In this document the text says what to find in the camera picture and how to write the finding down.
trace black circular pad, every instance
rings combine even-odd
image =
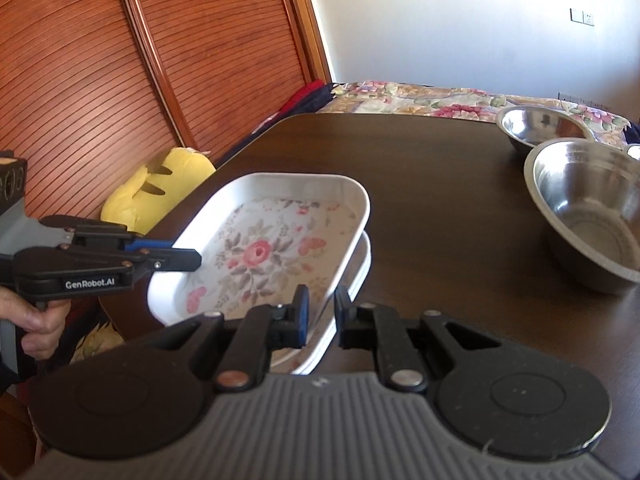
[[[120,350],[44,376],[34,389],[31,414],[51,447],[128,458],[167,446],[197,422],[204,388],[176,352]]]
[[[536,374],[511,374],[495,381],[491,396],[501,408],[515,415],[548,415],[566,399],[553,379]]]
[[[463,439],[492,454],[555,460],[587,448],[609,420],[609,396],[590,373],[504,342],[456,353],[436,405]]]

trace wooden table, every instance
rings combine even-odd
[[[522,177],[523,161],[494,124],[388,115],[302,115],[225,164],[151,237],[176,237],[227,182],[254,171],[339,173],[371,200],[373,264],[358,297],[417,317],[436,308],[479,328],[579,364],[613,403],[596,455],[640,472],[640,308],[591,292],[552,259],[546,224]],[[159,327],[146,282],[102,304],[125,338]],[[371,369],[363,351],[331,348],[322,372]]]

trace wardrobe door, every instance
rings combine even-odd
[[[119,0],[0,0],[0,149],[28,160],[30,216],[96,217],[174,135]]]
[[[283,0],[139,1],[196,145],[212,160],[308,79]]]

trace dark blue cloth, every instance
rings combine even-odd
[[[318,90],[314,90],[311,94],[300,99],[299,102],[287,113],[278,114],[271,121],[263,124],[260,129],[252,133],[247,138],[241,140],[232,147],[228,152],[225,153],[219,160],[216,161],[215,166],[218,167],[228,161],[232,156],[242,150],[245,146],[249,145],[254,139],[260,137],[264,132],[266,132],[269,128],[271,128],[274,124],[279,123],[280,121],[294,116],[298,114],[314,114],[318,110],[324,108],[325,105],[331,102],[331,99],[334,98],[331,90],[334,88],[334,83],[328,83],[324,85],[322,88]]]
[[[640,126],[631,123],[625,128],[624,133],[627,144],[640,144]]]

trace yellow plush toy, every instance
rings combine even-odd
[[[173,148],[158,167],[143,166],[118,187],[104,203],[100,219],[147,234],[215,171],[204,154]]]

